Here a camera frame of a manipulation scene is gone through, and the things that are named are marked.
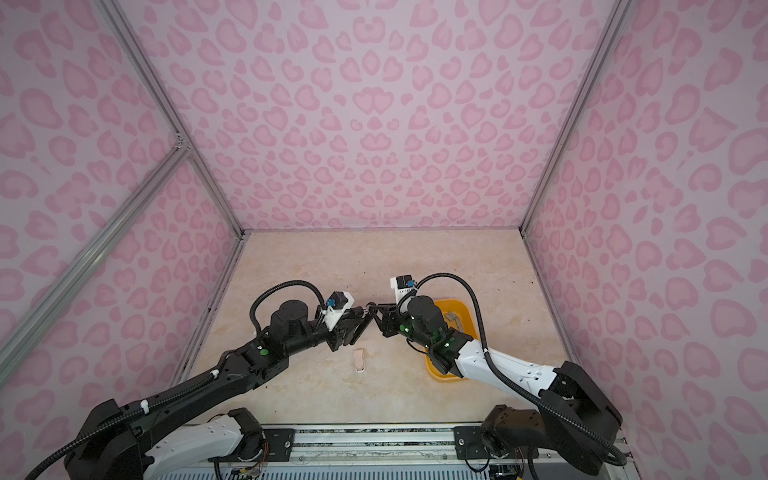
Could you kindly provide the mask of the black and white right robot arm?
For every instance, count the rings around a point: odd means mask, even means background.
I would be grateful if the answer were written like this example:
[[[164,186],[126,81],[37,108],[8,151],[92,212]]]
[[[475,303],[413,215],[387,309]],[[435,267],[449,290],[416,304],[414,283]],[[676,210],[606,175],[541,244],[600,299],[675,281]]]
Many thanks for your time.
[[[615,444],[623,418],[580,365],[539,365],[493,350],[483,333],[472,336],[449,326],[428,296],[403,304],[369,303],[367,309],[384,336],[404,337],[439,373],[482,382],[530,404],[528,410],[497,405],[488,414],[481,444],[490,456],[554,450],[588,475],[605,465],[627,464]]]

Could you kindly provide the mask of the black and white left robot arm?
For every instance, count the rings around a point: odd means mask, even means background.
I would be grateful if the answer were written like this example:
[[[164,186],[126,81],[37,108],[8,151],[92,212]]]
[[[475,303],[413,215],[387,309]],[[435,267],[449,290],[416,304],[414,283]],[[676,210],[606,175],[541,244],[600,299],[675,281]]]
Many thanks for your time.
[[[292,356],[317,346],[336,351],[351,345],[376,315],[336,292],[310,311],[299,300],[284,302],[270,323],[244,345],[224,352],[203,373],[145,399],[95,407],[63,461],[72,479],[156,479],[204,460],[250,461],[264,454],[261,424],[236,408],[202,425],[192,420],[225,401],[256,390],[285,371]]]

